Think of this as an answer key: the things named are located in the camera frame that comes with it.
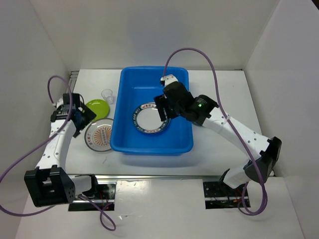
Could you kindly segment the orange sunburst pattern plate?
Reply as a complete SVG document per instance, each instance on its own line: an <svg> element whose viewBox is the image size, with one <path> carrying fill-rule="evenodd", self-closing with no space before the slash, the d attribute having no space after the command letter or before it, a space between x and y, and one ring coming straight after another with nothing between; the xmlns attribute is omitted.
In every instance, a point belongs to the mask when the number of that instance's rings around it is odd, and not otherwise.
<svg viewBox="0 0 319 239"><path fill-rule="evenodd" d="M111 118L99 119L91 123L85 131L85 144L95 152L107 152L111 150L112 126L113 119Z"/></svg>

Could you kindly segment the dark green lettered plate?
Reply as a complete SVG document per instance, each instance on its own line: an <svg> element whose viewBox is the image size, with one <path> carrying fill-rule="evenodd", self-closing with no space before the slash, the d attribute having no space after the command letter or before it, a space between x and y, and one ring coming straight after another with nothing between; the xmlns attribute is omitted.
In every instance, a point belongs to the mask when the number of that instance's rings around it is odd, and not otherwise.
<svg viewBox="0 0 319 239"><path fill-rule="evenodd" d="M133 112L133 124L142 133L155 134L162 132L169 123L169 119L161 121L155 102L141 104Z"/></svg>

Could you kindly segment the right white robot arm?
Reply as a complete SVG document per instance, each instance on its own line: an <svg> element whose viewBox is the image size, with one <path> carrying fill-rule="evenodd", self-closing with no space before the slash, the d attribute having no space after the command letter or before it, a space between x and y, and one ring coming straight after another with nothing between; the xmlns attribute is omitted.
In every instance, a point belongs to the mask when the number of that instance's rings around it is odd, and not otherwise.
<svg viewBox="0 0 319 239"><path fill-rule="evenodd" d="M248 161L226 170L220 178L219 191L231 195L237 187L250 181L266 183L280 154L282 142L249 129L206 95L193 97L177 79L161 79L163 94L154 98L162 121L182 117L197 126L210 129L232 143Z"/></svg>

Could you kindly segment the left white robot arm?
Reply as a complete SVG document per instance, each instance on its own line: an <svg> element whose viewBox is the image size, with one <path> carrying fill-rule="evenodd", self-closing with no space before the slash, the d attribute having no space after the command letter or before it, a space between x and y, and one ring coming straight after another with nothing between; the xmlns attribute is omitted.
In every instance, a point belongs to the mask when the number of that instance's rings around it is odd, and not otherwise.
<svg viewBox="0 0 319 239"><path fill-rule="evenodd" d="M65 171L70 142L95 118L78 93L63 94L50 117L50 141L35 169L26 171L24 182L36 207L71 204L79 195L94 199L100 187L93 174L70 176Z"/></svg>

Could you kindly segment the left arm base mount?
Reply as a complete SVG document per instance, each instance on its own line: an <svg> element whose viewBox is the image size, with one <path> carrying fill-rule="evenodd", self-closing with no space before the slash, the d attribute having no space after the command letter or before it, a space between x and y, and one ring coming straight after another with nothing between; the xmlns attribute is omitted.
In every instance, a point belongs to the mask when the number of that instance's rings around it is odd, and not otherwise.
<svg viewBox="0 0 319 239"><path fill-rule="evenodd" d="M116 182L98 182L97 192L87 196L93 203L104 211L113 211L115 208ZM76 199L69 205L69 212L96 211L97 209L87 200Z"/></svg>

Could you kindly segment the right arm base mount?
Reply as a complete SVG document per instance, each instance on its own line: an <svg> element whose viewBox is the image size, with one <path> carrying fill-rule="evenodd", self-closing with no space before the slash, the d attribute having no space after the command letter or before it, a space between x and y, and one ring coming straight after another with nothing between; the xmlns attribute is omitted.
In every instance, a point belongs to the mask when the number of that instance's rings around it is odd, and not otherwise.
<svg viewBox="0 0 319 239"><path fill-rule="evenodd" d="M222 185L217 181L203 181L203 191L206 209L237 208L242 201L244 184L236 189Z"/></svg>

